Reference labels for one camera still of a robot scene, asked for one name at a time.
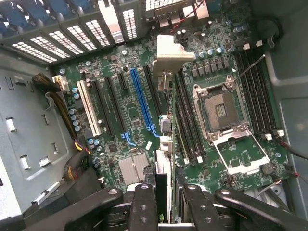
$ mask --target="metal vent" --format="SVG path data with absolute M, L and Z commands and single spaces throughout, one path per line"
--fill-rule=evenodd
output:
M 82 54 L 83 51 L 79 49 L 71 40 L 69 40 L 62 32 L 55 31 L 53 33 L 49 33 L 49 35 L 59 42 L 61 45 L 68 48 L 74 54 Z
M 29 44 L 26 44 L 24 42 L 18 42 L 12 45 L 14 48 L 19 49 L 25 53 L 28 53 L 36 58 L 39 58 L 41 60 L 44 60 L 48 63 L 53 63 L 57 61 L 57 59 L 50 57 L 49 55 L 35 49 L 34 47 L 30 46 Z
M 123 18 L 125 20 L 125 26 L 129 39 L 134 39 L 137 37 L 135 14 L 134 10 L 130 9 L 128 11 L 123 11 Z
M 86 25 L 103 47 L 110 45 L 110 42 L 106 38 L 106 35 L 103 33 L 100 24 L 96 19 L 86 22 Z
M 63 50 L 61 50 L 60 48 L 56 47 L 55 45 L 51 44 L 48 40 L 46 40 L 45 38 L 43 38 L 42 36 L 38 36 L 35 38 L 31 38 L 30 39 L 32 42 L 38 44 L 40 47 L 48 50 L 51 53 L 54 53 L 55 55 L 65 59 L 70 57 L 69 54 L 65 53 Z
M 184 0 L 146 0 L 145 10 L 150 11 L 153 9 L 158 9 L 181 1 Z
M 91 42 L 91 40 L 86 36 L 86 34 L 82 31 L 82 29 L 78 26 L 72 26 L 67 28 L 67 30 L 75 37 L 77 38 L 82 45 L 85 46 L 89 51 L 97 49 L 96 46 Z

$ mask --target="white pci slot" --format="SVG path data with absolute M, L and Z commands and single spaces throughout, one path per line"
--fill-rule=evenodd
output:
M 77 81 L 77 87 L 79 89 L 79 93 L 81 96 L 81 100 L 85 107 L 85 111 L 87 113 L 88 121 L 90 123 L 90 127 L 93 133 L 93 136 L 101 135 L 101 128 L 98 125 L 97 117 L 93 108 L 93 104 L 86 86 L 86 81 L 81 80 Z

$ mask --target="blue pcie slot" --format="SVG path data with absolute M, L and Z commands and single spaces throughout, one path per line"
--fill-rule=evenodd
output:
M 131 77 L 133 79 L 133 83 L 135 85 L 135 89 L 136 89 L 136 92 L 137 92 L 137 95 L 138 95 L 139 103 L 140 103 L 141 110 L 142 110 L 142 113 L 143 113 L 143 117 L 144 117 L 144 120 L 145 120 L 146 128 L 155 137 L 160 137 L 156 133 L 155 125 L 152 123 L 150 112 L 149 112 L 149 109 L 148 109 L 148 106 L 147 106 L 147 103 L 146 103 L 146 99 L 145 99 L 143 91 L 142 91 L 142 86 L 141 86 L 141 83 L 140 83 L 140 79 L 139 79 L 139 75 L 138 75 L 137 70 L 135 68 L 132 68 L 130 70 L 130 75 L 131 75 Z

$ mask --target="cpu socket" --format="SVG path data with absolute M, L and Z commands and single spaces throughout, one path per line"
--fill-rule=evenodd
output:
M 226 132 L 248 129 L 243 100 L 232 75 L 227 75 L 225 82 L 207 88 L 195 84 L 193 99 L 203 136 L 210 144 L 223 139 Z

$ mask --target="white connector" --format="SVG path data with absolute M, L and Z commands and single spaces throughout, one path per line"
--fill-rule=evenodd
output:
M 68 86 L 68 82 L 65 76 L 61 76 L 61 75 L 53 76 L 52 81 L 54 83 L 58 83 L 60 85 L 61 90 L 69 92 L 69 86 Z
M 85 111 L 87 114 L 87 118 L 90 124 L 90 128 L 92 131 L 93 136 L 98 136 L 101 135 L 101 128 L 99 127 L 99 123 L 93 108 L 93 104 L 91 101 L 91 97 L 89 95 L 87 86 L 86 86 L 86 81 L 81 80 L 77 81 L 77 87 L 79 89 L 79 93 L 81 96 L 81 100 L 83 102 L 83 105 L 85 107 Z

